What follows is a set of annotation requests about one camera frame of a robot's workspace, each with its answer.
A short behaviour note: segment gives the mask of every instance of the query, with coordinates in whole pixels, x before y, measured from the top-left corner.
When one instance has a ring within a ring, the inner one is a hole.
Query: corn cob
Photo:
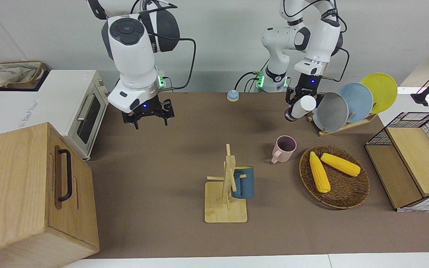
[[[325,173],[325,169],[322,166],[319,157],[317,157],[317,155],[313,151],[310,152],[309,163],[317,190],[320,193],[329,192],[330,183],[329,179],[327,178],[327,173]]]
[[[343,158],[340,158],[338,156],[333,156],[331,154],[323,153],[322,156],[320,157],[320,160],[322,160],[327,165],[337,170],[340,170],[348,175],[351,175],[353,177],[357,177],[360,174],[359,166]]]

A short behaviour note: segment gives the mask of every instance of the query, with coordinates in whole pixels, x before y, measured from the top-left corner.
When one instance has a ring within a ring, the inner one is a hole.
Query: black handle
[[[59,202],[64,202],[72,196],[72,166],[70,165],[70,151],[61,149],[57,151],[59,154],[67,154],[67,193],[63,197],[59,197]]]

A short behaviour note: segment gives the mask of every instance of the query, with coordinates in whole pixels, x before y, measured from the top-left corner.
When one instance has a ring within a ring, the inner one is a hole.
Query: plate
[[[361,83],[349,83],[341,87],[337,92],[349,106],[349,112],[353,113],[347,119],[349,123],[359,122],[368,116],[373,106],[373,96],[368,87]]]
[[[309,157],[313,151],[320,158],[323,153],[333,154],[360,166],[360,174],[357,177],[347,175],[322,162],[327,178],[330,183],[330,192],[318,192],[312,171],[310,169]],[[299,163],[301,180],[308,192],[324,205],[338,209],[347,209],[362,204],[370,193],[370,183],[365,169],[351,154],[342,148],[331,145],[318,145],[307,149]]]
[[[323,93],[324,98],[313,111],[315,125],[325,132],[335,132],[344,126],[349,117],[347,102],[337,93]]]
[[[368,87],[373,96],[375,106],[371,113],[378,114],[390,108],[397,99],[397,82],[385,73],[373,73],[361,80],[363,85]]]

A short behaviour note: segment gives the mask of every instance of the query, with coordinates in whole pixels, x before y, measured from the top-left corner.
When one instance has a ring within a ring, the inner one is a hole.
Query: woven tray
[[[314,151],[319,158],[323,153],[329,153],[351,161],[352,163],[360,166],[360,174],[357,177],[352,177],[325,163],[322,163],[325,172],[327,173],[327,177],[329,178],[330,192],[324,194],[320,193],[315,187],[314,178],[310,169],[309,154],[311,151]],[[307,149],[302,154],[299,171],[302,182],[309,193],[315,197],[315,199],[329,207],[340,209],[356,207],[366,200],[366,197],[370,192],[370,183],[368,182],[368,176],[363,166],[347,151],[335,146],[318,145]]]

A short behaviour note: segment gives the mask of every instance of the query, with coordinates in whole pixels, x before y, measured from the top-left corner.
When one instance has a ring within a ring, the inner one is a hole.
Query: white cup
[[[292,137],[280,136],[276,140],[276,146],[274,146],[273,159],[271,160],[271,162],[286,162],[287,160],[289,160],[293,152],[296,151],[297,147],[298,145],[296,143],[296,140]]]
[[[308,112],[315,109],[316,105],[317,102],[314,97],[306,95],[294,104],[294,106],[292,107],[291,116],[296,119],[301,118]]]

